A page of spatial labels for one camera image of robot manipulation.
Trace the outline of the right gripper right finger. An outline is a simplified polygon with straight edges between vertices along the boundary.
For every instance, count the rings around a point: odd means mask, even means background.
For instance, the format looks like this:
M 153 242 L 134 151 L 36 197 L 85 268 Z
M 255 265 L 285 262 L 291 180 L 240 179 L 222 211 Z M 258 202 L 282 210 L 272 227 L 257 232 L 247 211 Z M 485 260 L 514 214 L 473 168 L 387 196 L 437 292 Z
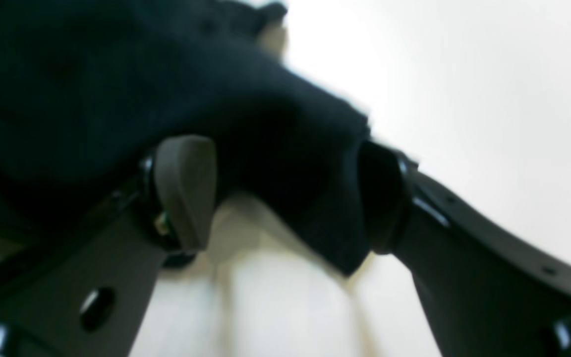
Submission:
M 508 233 L 403 152 L 363 143 L 369 243 L 410 270 L 444 357 L 571 357 L 571 265 Z

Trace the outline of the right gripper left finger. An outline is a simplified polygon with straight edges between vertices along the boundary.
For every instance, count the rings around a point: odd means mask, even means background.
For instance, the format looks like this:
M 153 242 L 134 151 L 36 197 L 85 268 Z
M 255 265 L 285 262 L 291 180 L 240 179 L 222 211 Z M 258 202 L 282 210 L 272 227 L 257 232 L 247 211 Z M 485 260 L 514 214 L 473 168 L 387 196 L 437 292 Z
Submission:
M 74 226 L 0 222 L 0 357 L 126 357 L 168 255 L 208 246 L 216 144 L 161 141 L 136 176 Z

